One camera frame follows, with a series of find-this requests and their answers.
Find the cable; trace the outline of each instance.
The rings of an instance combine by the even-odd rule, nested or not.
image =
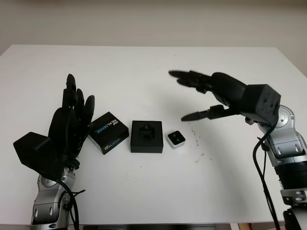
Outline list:
[[[264,162],[263,162],[263,178],[264,178],[264,174],[265,174],[265,167],[267,164],[267,151],[264,151]]]
[[[79,191],[79,192],[72,192],[74,195],[74,197],[76,197],[77,195],[79,195],[80,193],[84,193],[85,192],[85,189],[83,189],[83,190],[81,190],[81,191]],[[75,219],[73,218],[73,214],[72,214],[72,210],[71,210],[71,208],[69,209],[69,212],[70,212],[70,214],[71,214],[71,220],[72,220],[72,222],[74,223],[75,222]]]
[[[254,160],[254,164],[255,164],[255,167],[257,169],[257,172],[259,174],[259,177],[261,179],[261,182],[262,182],[263,191],[264,191],[265,197],[267,199],[267,202],[268,202],[268,205],[269,205],[269,209],[270,209],[271,215],[272,215],[273,220],[274,220],[274,224],[275,224],[276,230],[280,230],[280,226],[279,226],[279,222],[278,222],[277,215],[276,215],[276,212],[275,212],[274,204],[273,204],[273,201],[272,201],[269,189],[267,187],[267,184],[266,184],[266,182],[264,180],[264,176],[263,176],[263,174],[261,172],[261,169],[259,167],[259,164],[257,162],[257,156],[256,156],[256,153],[257,153],[257,150],[258,150],[259,146],[264,142],[264,140],[266,138],[268,138],[268,136],[275,129],[275,127],[276,127],[276,125],[272,126],[269,129],[269,131],[266,132],[266,134],[264,134],[263,137],[257,142],[257,144],[255,145],[254,150],[253,150],[253,160]]]
[[[72,212],[71,212],[71,219],[73,222],[73,226],[75,228],[75,230],[79,230],[79,212],[78,212],[78,206],[77,206],[77,202],[75,199],[74,194],[72,193],[72,191],[69,189],[69,187],[61,180],[56,180],[57,183],[59,183],[68,193],[68,195],[71,197],[71,203],[73,206],[73,210],[75,212],[75,219],[72,217]]]

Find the robotic hand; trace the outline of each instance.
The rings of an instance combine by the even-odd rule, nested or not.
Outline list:
[[[245,85],[224,73],[207,76],[194,71],[169,71],[177,82],[194,87],[198,92],[211,91],[215,98],[226,105],[216,105],[202,112],[181,118],[194,121],[203,118],[216,119],[238,115],[252,125],[258,123],[265,134],[253,151],[253,159],[260,175],[264,193],[277,229],[280,229],[271,196],[264,175],[257,163],[256,152],[259,146],[268,152],[272,166],[283,187],[283,201],[291,208],[283,213],[287,230],[307,230],[307,146],[303,137],[295,130],[294,113],[280,105],[280,95],[269,85]]]
[[[94,96],[84,104],[83,93],[76,89],[69,74],[63,92],[62,107],[53,115],[48,137],[29,132],[14,147],[22,164],[40,174],[38,195],[33,206],[32,230],[65,229],[74,207],[75,229],[79,229],[77,204],[71,191],[80,163],[76,159],[92,128]]]

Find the table surface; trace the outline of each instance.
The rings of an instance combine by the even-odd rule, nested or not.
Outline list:
[[[306,137],[307,79],[276,48],[11,46],[0,57],[0,223],[29,224],[37,173],[21,165],[12,143],[29,131],[46,135],[72,73],[95,96],[94,119],[111,111],[132,120],[162,121],[164,135],[187,141],[162,154],[130,153],[130,138],[107,155],[86,140],[73,191],[81,224],[271,221],[252,150],[262,136],[244,117],[182,123],[218,102],[176,83],[170,69],[227,73],[246,84],[271,85],[296,115]],[[258,158],[263,162],[263,152]],[[286,206],[267,163],[266,180],[278,218]]]

